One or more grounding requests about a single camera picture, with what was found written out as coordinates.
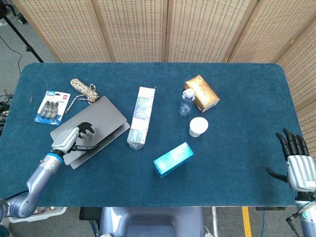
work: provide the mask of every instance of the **teal box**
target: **teal box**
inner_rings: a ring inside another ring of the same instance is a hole
[[[192,155],[193,151],[189,147],[188,143],[182,143],[170,152],[167,152],[163,156],[155,159],[155,170],[160,178],[162,178],[184,162],[188,161],[189,157]]]

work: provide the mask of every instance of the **golden packaging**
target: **golden packaging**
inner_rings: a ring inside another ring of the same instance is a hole
[[[184,83],[184,89],[193,89],[196,94],[195,105],[203,113],[215,106],[220,100],[201,75],[197,75]]]

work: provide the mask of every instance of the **laptop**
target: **laptop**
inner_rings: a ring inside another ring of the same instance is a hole
[[[68,128],[77,127],[82,122],[89,122],[92,124],[95,133],[87,131],[87,134],[82,134],[82,138],[77,139],[76,145],[94,146],[98,144],[99,147],[93,151],[76,151],[65,154],[65,164],[70,164],[73,169],[76,169],[85,163],[130,127],[121,112],[118,111],[106,96],[102,96],[60,127],[53,130],[50,133],[50,136],[55,141],[60,132]]]

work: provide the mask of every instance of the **blue tablecloth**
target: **blue tablecloth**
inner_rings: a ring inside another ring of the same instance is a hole
[[[201,74],[220,97],[205,113],[194,106],[178,114],[184,82]],[[79,93],[70,80],[96,85],[131,123],[139,86],[156,94],[144,148],[135,151],[125,132],[73,170],[63,165],[40,199],[51,206],[230,206],[294,205],[288,184],[265,166],[286,173],[275,132],[301,133],[282,68],[276,64],[217,63],[44,63],[26,66],[0,140],[0,198],[25,189],[39,160],[51,149],[54,125],[34,122],[47,90]],[[76,101],[62,123],[88,106]],[[202,116],[208,130],[189,135]],[[187,142],[191,159],[160,179],[153,160]]]

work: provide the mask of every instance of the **water bottle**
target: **water bottle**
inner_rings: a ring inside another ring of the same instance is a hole
[[[179,114],[181,116],[188,116],[191,112],[193,101],[196,98],[196,95],[192,89],[186,89],[182,93],[183,101],[181,102]]]

